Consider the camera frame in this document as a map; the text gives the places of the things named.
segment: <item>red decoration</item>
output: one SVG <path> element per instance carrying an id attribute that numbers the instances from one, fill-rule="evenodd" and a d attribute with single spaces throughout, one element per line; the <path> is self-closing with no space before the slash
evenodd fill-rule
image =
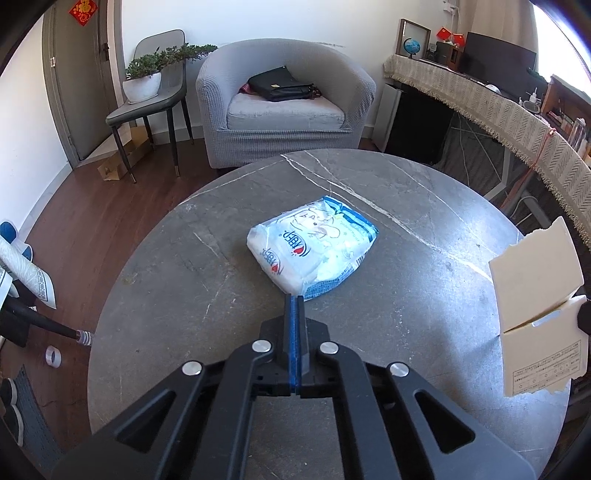
<path id="1" fill-rule="evenodd" d="M 92 0 L 78 0 L 78 3 L 72 7 L 72 10 L 70 10 L 70 15 L 78 20 L 78 23 L 84 27 L 92 15 L 95 14 L 97 8 L 96 3 Z"/>
<path id="2" fill-rule="evenodd" d="M 437 38 L 441 41 L 448 41 L 449 37 L 452 36 L 452 32 L 450 32 L 447 28 L 442 27 L 440 31 L 437 32 Z"/>
<path id="3" fill-rule="evenodd" d="M 457 45 L 460 48 L 463 48 L 464 45 L 466 45 L 466 40 L 464 39 L 464 35 L 461 35 L 459 33 L 454 33 L 452 35 L 452 42 L 454 43 L 454 45 Z"/>

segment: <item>picture frame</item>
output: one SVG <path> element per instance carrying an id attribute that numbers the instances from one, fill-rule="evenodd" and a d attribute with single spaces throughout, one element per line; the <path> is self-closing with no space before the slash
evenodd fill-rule
<path id="1" fill-rule="evenodd" d="M 431 30 L 427 27 L 423 27 L 418 23 L 411 22 L 406 18 L 400 19 L 400 26 L 398 27 L 398 44 L 396 45 L 396 54 L 404 57 L 410 57 L 404 47 L 403 42 L 408 38 L 414 38 L 421 45 L 421 50 L 418 51 L 413 58 L 422 59 L 425 56 L 425 52 L 429 47 L 429 41 L 431 38 Z"/>

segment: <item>black bag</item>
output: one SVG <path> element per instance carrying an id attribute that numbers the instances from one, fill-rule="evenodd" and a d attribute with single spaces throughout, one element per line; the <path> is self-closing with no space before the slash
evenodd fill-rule
<path id="1" fill-rule="evenodd" d="M 314 84 L 298 82 L 287 67 L 259 73 L 248 79 L 251 89 L 270 102 L 312 98 Z"/>

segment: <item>door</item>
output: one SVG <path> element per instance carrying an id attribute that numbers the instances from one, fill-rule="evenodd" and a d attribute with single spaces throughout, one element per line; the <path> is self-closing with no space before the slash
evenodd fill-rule
<path id="1" fill-rule="evenodd" d="M 107 0 L 94 2 L 98 9 L 84 26 L 69 13 L 76 0 L 57 0 L 44 25 L 49 55 L 44 62 L 49 61 L 48 80 L 57 104 L 52 112 L 70 163 L 84 160 L 110 136 L 105 118 L 117 108 L 106 34 Z"/>

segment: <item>globe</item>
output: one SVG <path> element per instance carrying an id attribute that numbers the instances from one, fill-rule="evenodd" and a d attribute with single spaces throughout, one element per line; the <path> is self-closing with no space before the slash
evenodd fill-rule
<path id="1" fill-rule="evenodd" d="M 406 52 L 410 54 L 411 58 L 413 57 L 413 55 L 415 55 L 421 50 L 421 44 L 414 38 L 407 38 L 406 40 L 404 40 L 402 46 L 404 50 L 406 50 Z"/>

